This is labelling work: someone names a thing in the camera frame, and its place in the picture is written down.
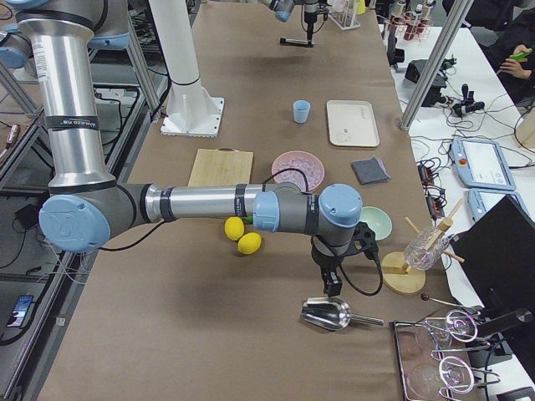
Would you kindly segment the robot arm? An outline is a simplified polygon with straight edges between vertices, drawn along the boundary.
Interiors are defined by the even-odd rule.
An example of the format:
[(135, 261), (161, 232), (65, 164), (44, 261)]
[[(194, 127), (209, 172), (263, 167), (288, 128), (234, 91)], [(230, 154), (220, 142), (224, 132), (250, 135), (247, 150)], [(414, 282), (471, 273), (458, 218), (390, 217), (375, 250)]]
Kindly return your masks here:
[(304, 234), (319, 266), (324, 294), (349, 281), (343, 261), (379, 260), (375, 233), (360, 219), (363, 201), (352, 186), (314, 194), (291, 183), (159, 186), (130, 182), (131, 169), (108, 168), (89, 61), (92, 48), (126, 50), (135, 42), (125, 1), (14, 1), (16, 24), (33, 54), (55, 174), (38, 223), (63, 251), (106, 250), (131, 228), (181, 218), (247, 218), (262, 231)]
[(314, 46), (313, 35), (322, 27), (315, 30), (314, 24), (320, 16), (323, 17), (323, 23), (325, 23), (329, 15), (327, 1), (262, 0), (261, 4), (272, 10), (276, 19), (284, 23), (290, 19), (296, 5), (302, 7), (301, 25), (307, 37), (305, 40), (280, 38), (279, 43), (283, 46), (312, 48)]

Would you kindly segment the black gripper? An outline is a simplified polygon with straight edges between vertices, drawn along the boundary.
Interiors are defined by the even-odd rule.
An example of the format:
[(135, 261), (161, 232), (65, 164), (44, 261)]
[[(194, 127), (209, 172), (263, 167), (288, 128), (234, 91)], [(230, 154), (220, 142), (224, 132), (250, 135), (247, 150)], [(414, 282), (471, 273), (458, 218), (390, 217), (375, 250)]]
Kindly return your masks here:
[(325, 3), (304, 3), (303, 20), (306, 23), (307, 41), (313, 41), (314, 24), (318, 21), (319, 15), (326, 13)]
[(345, 257), (363, 253), (367, 259), (375, 263), (377, 272), (380, 272), (379, 247), (375, 240), (375, 232), (365, 222), (359, 222), (356, 225), (352, 238), (349, 240), (348, 248), (344, 252), (337, 251), (321, 236), (314, 236), (311, 239), (311, 244), (312, 258), (320, 268), (320, 275), (324, 283), (324, 295), (337, 297), (341, 293), (343, 283), (338, 275), (338, 268), (346, 282), (361, 295), (373, 297), (380, 293), (380, 287), (377, 287), (372, 292), (366, 292), (358, 288), (350, 280), (343, 267)]

